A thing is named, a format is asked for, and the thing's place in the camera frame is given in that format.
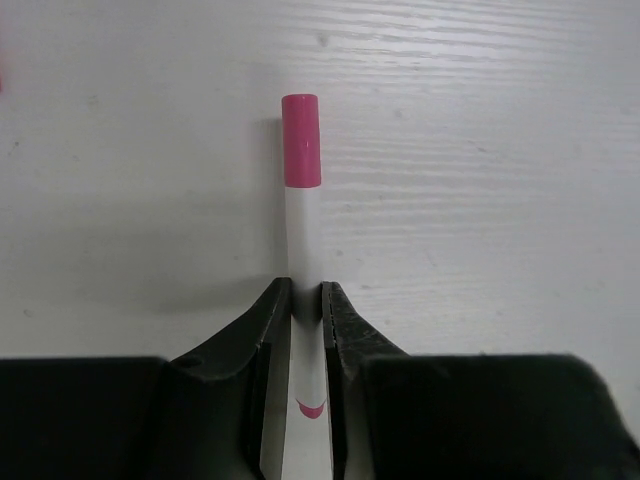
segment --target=tabletop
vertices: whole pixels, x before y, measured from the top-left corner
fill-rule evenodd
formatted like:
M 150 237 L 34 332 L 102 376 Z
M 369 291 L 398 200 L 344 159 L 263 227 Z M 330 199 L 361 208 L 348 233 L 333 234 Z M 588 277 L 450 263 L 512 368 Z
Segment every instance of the tabletop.
M 639 44 L 636 0 L 5 0 L 0 355 L 173 357 L 247 308 L 309 92 L 327 280 L 409 352 L 576 353 L 638 435 Z M 328 478 L 310 428 L 290 478 Z

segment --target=pink marker cap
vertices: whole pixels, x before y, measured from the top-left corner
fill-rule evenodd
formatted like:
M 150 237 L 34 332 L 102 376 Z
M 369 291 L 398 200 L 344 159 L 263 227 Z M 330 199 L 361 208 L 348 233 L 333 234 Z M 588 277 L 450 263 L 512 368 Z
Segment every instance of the pink marker cap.
M 318 97 L 306 93 L 282 98 L 284 183 L 313 188 L 322 183 Z

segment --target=pink object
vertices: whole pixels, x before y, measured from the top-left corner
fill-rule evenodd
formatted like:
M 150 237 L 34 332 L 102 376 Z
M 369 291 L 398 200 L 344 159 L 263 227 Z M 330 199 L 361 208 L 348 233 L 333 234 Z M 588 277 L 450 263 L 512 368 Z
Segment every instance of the pink object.
M 318 97 L 302 93 L 282 98 L 282 141 L 285 185 L 320 186 Z
M 302 414 L 305 417 L 310 418 L 312 420 L 315 420 L 316 418 L 318 418 L 320 415 L 322 415 L 322 412 L 324 411 L 324 403 L 317 408 L 307 407 L 306 405 L 303 405 L 300 402 L 298 402 L 298 405 L 300 405 L 300 411 L 302 412 Z

